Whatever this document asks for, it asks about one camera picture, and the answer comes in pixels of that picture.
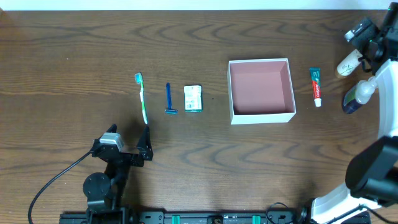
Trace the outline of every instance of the open box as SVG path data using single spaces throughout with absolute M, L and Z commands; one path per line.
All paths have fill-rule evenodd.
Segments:
M 296 114 L 287 58 L 228 64 L 231 124 L 286 123 Z

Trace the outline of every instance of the toothpaste cap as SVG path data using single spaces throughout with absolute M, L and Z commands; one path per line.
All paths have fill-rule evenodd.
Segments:
M 314 99 L 315 102 L 315 106 L 316 107 L 321 107 L 322 105 L 322 99 L 318 98 L 318 99 Z

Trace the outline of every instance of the bottle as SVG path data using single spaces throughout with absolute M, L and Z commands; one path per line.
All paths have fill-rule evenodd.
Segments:
M 358 60 L 362 54 L 358 50 L 353 50 L 340 64 L 337 65 L 335 75 L 337 78 L 347 78 L 361 62 Z
M 366 104 L 377 88 L 376 78 L 371 77 L 368 81 L 359 81 L 345 94 L 343 99 L 343 111 L 346 114 L 354 113 L 362 105 Z

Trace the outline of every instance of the toothpaste tube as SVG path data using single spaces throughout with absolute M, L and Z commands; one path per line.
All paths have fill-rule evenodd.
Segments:
M 312 80 L 312 90 L 313 90 L 313 100 L 316 107 L 322 105 L 321 99 L 321 70 L 320 68 L 310 68 L 311 80 Z

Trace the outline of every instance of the white wall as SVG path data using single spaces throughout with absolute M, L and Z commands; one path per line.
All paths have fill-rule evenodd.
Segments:
M 391 0 L 0 0 L 5 10 L 387 9 Z

